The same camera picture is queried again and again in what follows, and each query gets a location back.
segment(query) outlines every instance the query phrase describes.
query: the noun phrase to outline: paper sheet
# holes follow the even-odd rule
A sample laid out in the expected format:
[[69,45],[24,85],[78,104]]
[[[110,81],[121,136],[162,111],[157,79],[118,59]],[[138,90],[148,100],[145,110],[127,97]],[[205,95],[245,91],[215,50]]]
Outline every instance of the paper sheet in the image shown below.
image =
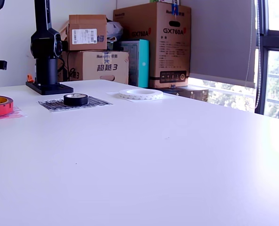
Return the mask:
[[16,118],[21,118],[21,117],[26,117],[26,114],[24,114],[18,107],[14,107],[14,111],[12,113],[0,116],[0,120],[16,119]]

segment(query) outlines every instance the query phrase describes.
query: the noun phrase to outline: black electrical tape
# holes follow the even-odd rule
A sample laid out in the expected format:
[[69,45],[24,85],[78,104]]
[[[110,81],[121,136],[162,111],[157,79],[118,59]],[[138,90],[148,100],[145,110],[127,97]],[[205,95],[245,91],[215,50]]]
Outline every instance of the black electrical tape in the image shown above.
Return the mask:
[[88,104],[88,96],[85,94],[74,93],[64,96],[64,105],[66,106],[83,106]]

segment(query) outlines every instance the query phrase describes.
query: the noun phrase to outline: shipping label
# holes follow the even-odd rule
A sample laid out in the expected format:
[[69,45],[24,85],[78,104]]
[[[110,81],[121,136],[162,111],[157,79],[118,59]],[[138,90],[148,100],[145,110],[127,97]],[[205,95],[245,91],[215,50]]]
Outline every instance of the shipping label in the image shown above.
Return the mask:
[[98,36],[96,29],[73,29],[73,45],[97,44]]

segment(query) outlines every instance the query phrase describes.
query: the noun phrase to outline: white table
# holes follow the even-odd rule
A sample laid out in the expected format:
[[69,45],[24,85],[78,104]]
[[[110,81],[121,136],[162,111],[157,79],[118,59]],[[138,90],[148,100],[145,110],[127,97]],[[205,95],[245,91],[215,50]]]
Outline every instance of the white table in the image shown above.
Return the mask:
[[129,86],[71,82],[113,103],[0,121],[0,226],[279,226],[279,120],[196,100],[132,103]]

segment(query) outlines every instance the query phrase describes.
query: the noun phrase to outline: brown cardboard box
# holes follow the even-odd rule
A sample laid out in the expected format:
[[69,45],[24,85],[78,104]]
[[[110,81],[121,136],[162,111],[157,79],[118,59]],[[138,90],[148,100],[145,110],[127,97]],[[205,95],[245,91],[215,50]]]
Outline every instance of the brown cardboard box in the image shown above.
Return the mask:
[[107,49],[106,15],[69,15],[61,38],[68,41],[70,51]]
[[191,8],[180,6],[172,15],[171,4],[148,3],[114,11],[114,21],[124,37],[150,41],[150,87],[188,85],[191,46]]
[[70,81],[104,79],[128,84],[128,57],[127,52],[116,51],[63,52],[66,67],[58,73],[58,81],[66,81],[69,71]]

